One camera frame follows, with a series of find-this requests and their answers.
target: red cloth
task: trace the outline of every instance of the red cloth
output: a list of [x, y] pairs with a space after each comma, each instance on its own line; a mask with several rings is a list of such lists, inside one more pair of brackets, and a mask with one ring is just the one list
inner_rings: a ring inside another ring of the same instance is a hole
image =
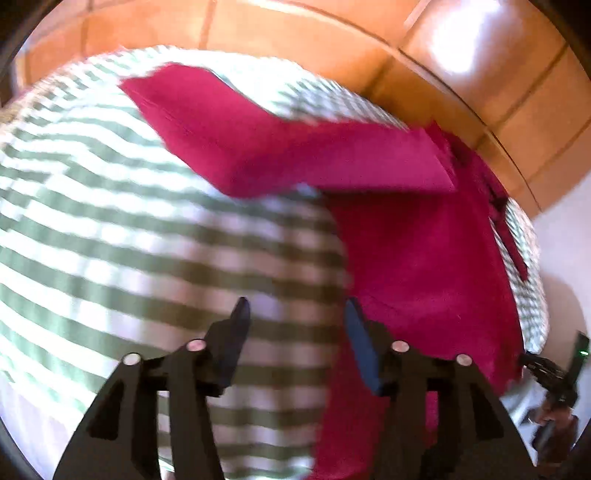
[[286, 121], [208, 70], [171, 64], [121, 88], [168, 149], [232, 197], [326, 189], [454, 190], [445, 151], [425, 130]]
[[[329, 188], [351, 294], [395, 338], [431, 356], [468, 353], [499, 395], [519, 377], [521, 329], [491, 221], [524, 278], [527, 269], [505, 224], [506, 191], [458, 138], [436, 125], [404, 132], [285, 122], [191, 67], [122, 87], [168, 148], [225, 193], [255, 196], [302, 182]], [[366, 471], [386, 403], [363, 386], [343, 341], [313, 479]], [[434, 428], [433, 402], [428, 407]]]

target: orange wood panel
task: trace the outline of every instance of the orange wood panel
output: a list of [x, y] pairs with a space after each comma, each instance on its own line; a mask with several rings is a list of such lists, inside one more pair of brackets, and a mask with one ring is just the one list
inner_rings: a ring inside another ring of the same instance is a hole
[[133, 0], [90, 0], [91, 9], [97, 9], [105, 7], [106, 5], [124, 4], [125, 2], [131, 2]]
[[90, 0], [62, 0], [33, 30], [29, 36], [29, 42], [31, 44], [38, 42], [61, 24], [83, 15], [89, 10], [89, 6]]
[[530, 179], [591, 118], [591, 81], [569, 48], [542, 84], [496, 132]]
[[31, 84], [27, 65], [27, 55], [22, 50], [14, 58], [14, 73], [19, 92]]
[[476, 152], [486, 161], [508, 192], [516, 192], [525, 186], [525, 180], [511, 158], [493, 135], [487, 134], [479, 143]]
[[392, 59], [369, 95], [370, 100], [411, 126], [425, 126], [435, 120], [474, 147], [485, 126], [452, 92], [430, 83], [429, 74], [420, 71], [411, 61]]
[[323, 10], [357, 25], [383, 38], [392, 46], [397, 46], [412, 27], [412, 24], [405, 22], [420, 2], [421, 0], [295, 0], [295, 3]]
[[82, 58], [83, 18], [77, 18], [54, 30], [27, 53], [31, 83], [42, 79], [62, 65]]
[[564, 45], [528, 0], [432, 0], [402, 50], [493, 126]]
[[208, 0], [134, 0], [89, 15], [88, 56], [166, 44], [198, 48]]
[[278, 2], [217, 0], [207, 48], [295, 61], [363, 91], [388, 59], [368, 35], [304, 8]]
[[531, 194], [527, 186], [520, 188], [511, 196], [519, 204], [519, 206], [523, 208], [528, 217], [534, 218], [540, 213], [540, 207], [538, 206], [534, 196]]
[[542, 209], [546, 209], [568, 193], [590, 170], [591, 124], [531, 179], [530, 187]]

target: white wall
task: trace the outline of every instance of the white wall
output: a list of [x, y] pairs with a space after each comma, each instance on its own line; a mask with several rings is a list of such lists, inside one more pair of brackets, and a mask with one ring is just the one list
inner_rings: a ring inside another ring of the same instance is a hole
[[[543, 354], [566, 367], [576, 330], [591, 331], [591, 174], [534, 225], [550, 311]], [[584, 427], [591, 418], [591, 368], [581, 376], [579, 394], [575, 412]]]

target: screw head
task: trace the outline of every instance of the screw head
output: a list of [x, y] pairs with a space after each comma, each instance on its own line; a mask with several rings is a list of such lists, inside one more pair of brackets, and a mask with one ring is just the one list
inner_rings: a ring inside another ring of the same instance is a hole
[[205, 350], [206, 346], [207, 343], [205, 342], [205, 340], [201, 340], [200, 338], [198, 338], [196, 340], [191, 340], [187, 344], [187, 350], [189, 350], [189, 352], [200, 352], [201, 350]]
[[472, 365], [472, 357], [465, 353], [460, 353], [460, 355], [456, 357], [456, 362], [463, 367], [469, 367]]
[[392, 342], [392, 350], [398, 353], [406, 353], [410, 350], [410, 345], [404, 340], [396, 340]]
[[125, 365], [137, 365], [141, 359], [138, 353], [128, 353], [123, 357], [123, 363]]

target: striped tablecloth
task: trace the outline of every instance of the striped tablecloth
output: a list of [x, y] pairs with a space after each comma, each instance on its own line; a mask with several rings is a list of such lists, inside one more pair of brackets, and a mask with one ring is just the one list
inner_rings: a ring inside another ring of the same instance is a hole
[[[343, 249], [310, 189], [233, 200], [164, 148], [118, 83], [170, 61], [205, 66], [285, 118], [405, 128], [279, 59], [157, 47], [42, 80], [0, 115], [0, 371], [71, 434], [126, 353], [173, 351], [247, 296], [254, 321], [234, 386], [210, 400], [223, 468], [228, 478], [299, 476], [311, 465], [339, 333]], [[532, 280], [505, 263], [524, 340], [539, 350], [547, 319], [535, 237], [515, 203], [509, 221]], [[6, 408], [0, 397], [3, 417]], [[65, 447], [24, 425], [39, 455]], [[169, 468], [164, 396], [159, 425]]]

